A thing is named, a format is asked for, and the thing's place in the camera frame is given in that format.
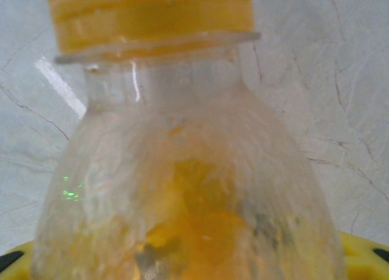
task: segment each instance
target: yellow plastic base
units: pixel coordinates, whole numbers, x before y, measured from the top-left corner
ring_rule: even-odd
[[[342,232],[340,238],[345,250],[349,280],[389,280],[388,260],[374,252],[389,252],[389,247]],[[32,242],[20,245],[9,253],[13,251],[22,251],[24,255],[0,273],[0,280],[29,280]]]

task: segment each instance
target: bottle cap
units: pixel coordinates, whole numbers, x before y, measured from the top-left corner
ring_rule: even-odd
[[[252,0],[49,0],[60,51],[251,32]]]

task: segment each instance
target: bottle neck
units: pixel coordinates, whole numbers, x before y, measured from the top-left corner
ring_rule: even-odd
[[[243,85],[238,46],[84,65],[89,108],[187,107]]]

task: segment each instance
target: plastic bottle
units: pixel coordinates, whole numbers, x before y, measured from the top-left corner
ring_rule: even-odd
[[[88,111],[46,197],[33,280],[345,279],[307,161],[242,82],[251,0],[49,0]]]

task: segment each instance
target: black object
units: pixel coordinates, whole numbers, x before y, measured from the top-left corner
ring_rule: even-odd
[[[0,257],[0,273],[15,263],[24,253],[22,251],[13,251]]]
[[[389,263],[389,251],[383,250],[381,248],[375,248],[373,252],[382,258],[384,261],[387,261]]]

